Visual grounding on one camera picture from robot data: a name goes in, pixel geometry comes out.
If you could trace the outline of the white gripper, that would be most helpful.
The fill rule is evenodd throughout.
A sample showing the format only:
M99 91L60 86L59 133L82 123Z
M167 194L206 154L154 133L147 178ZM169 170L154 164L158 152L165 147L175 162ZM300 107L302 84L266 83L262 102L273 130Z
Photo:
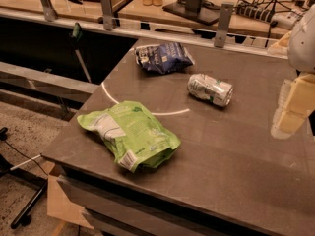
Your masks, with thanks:
M271 135L288 139L304 124L315 110L315 5L286 33L272 44L267 53L286 55L289 64L301 73L293 81L284 80L278 108L275 111Z

